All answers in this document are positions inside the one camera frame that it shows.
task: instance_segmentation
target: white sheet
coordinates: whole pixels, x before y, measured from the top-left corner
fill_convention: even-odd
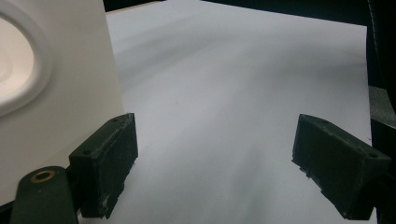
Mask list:
[[[291,152],[301,113],[371,142],[365,27],[193,0],[107,21],[140,156],[82,223],[355,223]]]

